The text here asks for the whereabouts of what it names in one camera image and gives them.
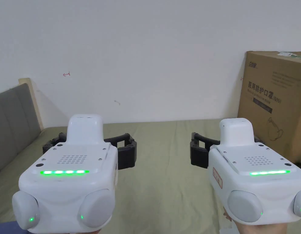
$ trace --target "wooden headboard frame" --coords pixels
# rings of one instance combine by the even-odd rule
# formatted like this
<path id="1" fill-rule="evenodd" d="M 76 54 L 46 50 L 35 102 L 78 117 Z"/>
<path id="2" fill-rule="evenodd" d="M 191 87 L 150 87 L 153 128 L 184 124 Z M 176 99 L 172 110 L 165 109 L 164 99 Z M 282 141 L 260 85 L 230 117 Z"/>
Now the wooden headboard frame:
<path id="1" fill-rule="evenodd" d="M 38 118 L 40 129 L 42 131 L 44 128 L 43 128 L 42 119 L 41 119 L 41 115 L 40 115 L 40 112 L 39 112 L 37 100 L 36 100 L 36 97 L 34 95 L 31 80 L 30 80 L 30 78 L 20 78 L 20 79 L 18 79 L 18 82 L 19 82 L 20 85 L 22 85 L 23 83 L 28 84 L 29 91 L 30 91 L 30 94 L 31 94 L 31 99 L 33 101 L 33 106 L 34 106 L 34 109 L 36 111 L 36 115 L 37 115 L 37 118 Z"/>

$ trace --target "cardboard box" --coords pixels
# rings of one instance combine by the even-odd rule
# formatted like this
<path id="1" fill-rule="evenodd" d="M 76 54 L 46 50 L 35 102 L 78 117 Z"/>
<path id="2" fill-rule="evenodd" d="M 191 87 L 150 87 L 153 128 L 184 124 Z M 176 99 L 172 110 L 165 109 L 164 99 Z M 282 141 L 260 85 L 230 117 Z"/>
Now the cardboard box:
<path id="1" fill-rule="evenodd" d="M 247 52 L 238 117 L 267 146 L 301 161 L 301 52 Z"/>

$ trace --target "white wall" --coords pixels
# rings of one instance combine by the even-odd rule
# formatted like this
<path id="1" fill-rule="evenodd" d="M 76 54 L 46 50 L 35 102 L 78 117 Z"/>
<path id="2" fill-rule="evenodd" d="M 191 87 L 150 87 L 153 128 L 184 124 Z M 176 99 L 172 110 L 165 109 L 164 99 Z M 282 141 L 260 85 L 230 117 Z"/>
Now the white wall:
<path id="1" fill-rule="evenodd" d="M 0 1 L 0 91 L 30 77 L 45 127 L 236 117 L 247 50 L 301 51 L 301 1 Z"/>

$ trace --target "hand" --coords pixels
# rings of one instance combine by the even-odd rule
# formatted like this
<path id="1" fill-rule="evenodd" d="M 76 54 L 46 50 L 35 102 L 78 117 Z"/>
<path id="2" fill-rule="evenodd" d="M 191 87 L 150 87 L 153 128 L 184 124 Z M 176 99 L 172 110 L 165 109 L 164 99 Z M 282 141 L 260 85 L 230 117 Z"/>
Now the hand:
<path id="1" fill-rule="evenodd" d="M 224 208 L 224 216 L 229 221 L 232 221 Z M 240 234 L 286 234 L 286 223 L 266 224 L 266 225 L 245 225 L 235 222 Z"/>
<path id="2" fill-rule="evenodd" d="M 100 230 L 95 231 L 95 232 L 86 232 L 86 233 L 78 233 L 78 234 L 98 234 Z"/>

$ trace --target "white sticker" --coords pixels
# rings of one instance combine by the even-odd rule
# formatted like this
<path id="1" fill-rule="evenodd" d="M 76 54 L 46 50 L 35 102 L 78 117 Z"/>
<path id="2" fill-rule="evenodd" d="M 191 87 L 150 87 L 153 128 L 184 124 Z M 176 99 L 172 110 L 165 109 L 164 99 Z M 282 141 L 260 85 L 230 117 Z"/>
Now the white sticker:
<path id="1" fill-rule="evenodd" d="M 277 55 L 290 57 L 291 55 L 293 55 L 293 53 L 290 53 L 290 52 L 280 52 L 280 53 L 277 54 Z"/>

